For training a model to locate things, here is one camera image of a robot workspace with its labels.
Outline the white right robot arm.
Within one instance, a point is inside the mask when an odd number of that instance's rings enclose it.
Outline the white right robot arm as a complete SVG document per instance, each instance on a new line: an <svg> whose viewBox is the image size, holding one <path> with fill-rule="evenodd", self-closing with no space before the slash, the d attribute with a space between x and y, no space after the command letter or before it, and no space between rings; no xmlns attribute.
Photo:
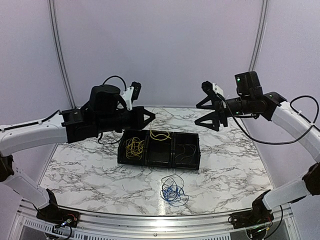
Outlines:
<svg viewBox="0 0 320 240"><path fill-rule="evenodd" d="M197 119L195 124L218 132L220 126L228 126L228 118L262 116L282 130L293 140L288 144L299 143L310 154L315 163L300 178L263 193L253 203L247 219L258 224L272 210L287 203L295 203L306 196L320 194L320 130L314 121L308 121L291 102L276 92L225 99L222 94L210 91L196 104L198 109L208 109L211 113Z"/></svg>

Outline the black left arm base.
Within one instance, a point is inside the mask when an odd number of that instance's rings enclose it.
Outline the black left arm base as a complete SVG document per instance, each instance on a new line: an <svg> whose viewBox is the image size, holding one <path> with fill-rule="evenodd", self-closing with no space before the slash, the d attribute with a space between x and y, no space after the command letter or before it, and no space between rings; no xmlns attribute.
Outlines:
<svg viewBox="0 0 320 240"><path fill-rule="evenodd" d="M43 208L34 206L37 211L36 217L56 225L61 225L63 222L71 220L69 225L72 228L76 228L79 222L80 213L78 211L60 208L54 193L48 188L46 191L49 197L48 205Z"/></svg>

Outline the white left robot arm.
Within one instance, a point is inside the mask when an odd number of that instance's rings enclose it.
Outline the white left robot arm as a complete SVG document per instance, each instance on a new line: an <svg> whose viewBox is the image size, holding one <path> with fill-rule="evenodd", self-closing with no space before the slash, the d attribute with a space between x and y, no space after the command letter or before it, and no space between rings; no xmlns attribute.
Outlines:
<svg viewBox="0 0 320 240"><path fill-rule="evenodd" d="M143 106L133 106L141 91L132 82L121 91L103 82L93 86L88 102L81 108L57 110L44 119L0 127L0 181L23 198L53 223L63 219L54 194L35 181L14 163L13 154L50 144L76 143L96 138L105 132L142 130L155 118Z"/></svg>

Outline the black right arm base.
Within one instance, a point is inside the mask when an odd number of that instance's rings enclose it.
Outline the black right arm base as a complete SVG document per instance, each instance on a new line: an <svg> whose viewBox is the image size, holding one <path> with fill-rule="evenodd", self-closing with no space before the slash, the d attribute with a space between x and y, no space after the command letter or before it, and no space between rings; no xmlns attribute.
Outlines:
<svg viewBox="0 0 320 240"><path fill-rule="evenodd" d="M259 195L252 202L252 209L234 212L229 216L228 222L233 225L234 229L270 223L274 220L272 210L268 210L263 203L264 196L270 191L269 189Z"/></svg>

